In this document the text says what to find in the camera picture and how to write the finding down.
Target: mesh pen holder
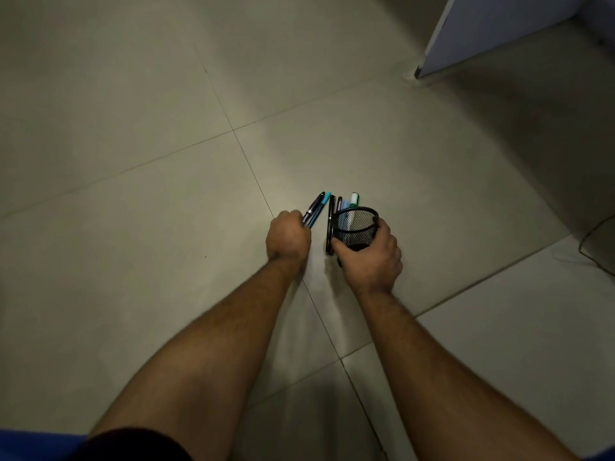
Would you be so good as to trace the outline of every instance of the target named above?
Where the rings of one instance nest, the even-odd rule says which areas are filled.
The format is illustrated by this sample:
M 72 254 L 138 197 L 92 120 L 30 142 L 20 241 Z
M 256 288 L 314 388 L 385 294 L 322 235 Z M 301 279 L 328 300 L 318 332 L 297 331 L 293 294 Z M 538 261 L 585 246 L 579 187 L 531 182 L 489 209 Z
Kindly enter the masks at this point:
M 365 249 L 378 231 L 378 212 L 367 207 L 345 208 L 332 218 L 332 236 L 353 251 Z

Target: forearm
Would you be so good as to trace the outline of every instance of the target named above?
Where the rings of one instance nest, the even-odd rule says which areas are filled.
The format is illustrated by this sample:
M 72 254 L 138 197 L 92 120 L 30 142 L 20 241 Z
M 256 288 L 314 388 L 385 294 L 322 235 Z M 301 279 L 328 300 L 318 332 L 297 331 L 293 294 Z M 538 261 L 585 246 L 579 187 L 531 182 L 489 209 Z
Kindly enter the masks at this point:
M 92 434 L 143 426 L 197 460 L 226 458 L 297 273 L 295 262 L 271 261 L 194 320 L 137 372 Z
M 359 302 L 422 461 L 577 459 L 442 348 L 391 295 L 365 295 Z

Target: cable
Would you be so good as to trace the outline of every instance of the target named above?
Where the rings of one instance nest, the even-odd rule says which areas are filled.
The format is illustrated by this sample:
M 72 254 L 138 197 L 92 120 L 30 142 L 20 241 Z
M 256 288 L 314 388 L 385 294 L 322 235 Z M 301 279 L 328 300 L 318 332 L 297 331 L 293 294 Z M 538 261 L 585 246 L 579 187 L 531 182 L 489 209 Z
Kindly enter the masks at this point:
M 601 265 L 596 259 L 594 259 L 591 255 L 587 255 L 585 254 L 581 249 L 583 248 L 583 244 L 585 244 L 585 241 L 587 241 L 587 239 L 589 238 L 589 236 L 591 236 L 592 234 L 594 234 L 596 232 L 596 230 L 598 228 L 600 228 L 603 224 L 605 224 L 608 221 L 611 221 L 615 219 L 615 213 L 613 215 L 611 215 L 610 217 L 605 218 L 603 221 L 601 221 L 600 223 L 598 223 L 595 227 L 593 227 L 592 229 L 590 229 L 587 234 L 585 236 L 583 236 L 583 239 L 580 240 L 579 243 L 579 254 L 583 255 L 584 257 L 587 257 L 589 260 L 591 260 L 593 263 L 596 264 L 596 267 L 598 267 L 600 270 L 605 271 L 606 273 L 608 273 L 609 275 L 611 275 L 611 277 L 615 277 L 615 272 L 610 271 L 609 269 L 605 268 L 603 265 Z

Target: white door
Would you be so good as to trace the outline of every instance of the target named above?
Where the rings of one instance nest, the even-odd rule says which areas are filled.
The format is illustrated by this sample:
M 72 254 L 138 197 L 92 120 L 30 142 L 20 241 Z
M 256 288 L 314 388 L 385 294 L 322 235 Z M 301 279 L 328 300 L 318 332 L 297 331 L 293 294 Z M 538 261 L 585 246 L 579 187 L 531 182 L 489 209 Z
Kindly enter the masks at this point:
M 585 0 L 449 0 L 415 76 L 571 18 Z

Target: light blue pen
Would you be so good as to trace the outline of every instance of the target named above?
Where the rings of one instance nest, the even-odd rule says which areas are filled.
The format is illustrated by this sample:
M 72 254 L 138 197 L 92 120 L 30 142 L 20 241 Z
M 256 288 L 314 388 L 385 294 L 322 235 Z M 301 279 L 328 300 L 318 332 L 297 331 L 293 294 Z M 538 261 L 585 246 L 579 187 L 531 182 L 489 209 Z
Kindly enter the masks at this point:
M 322 201 L 320 202 L 320 205 L 318 206 L 318 208 L 316 209 L 316 212 L 314 212 L 314 215 L 312 215 L 312 217 L 310 218 L 309 223 L 307 224 L 307 227 L 312 229 L 312 226 L 314 226 L 314 223 L 316 223 L 316 219 L 318 218 L 318 216 L 320 215 L 320 212 L 322 212 L 322 208 L 325 206 L 325 204 L 327 202 L 329 202 L 329 197 L 331 197 L 331 192 L 327 192 L 325 194 L 325 197 L 322 199 Z

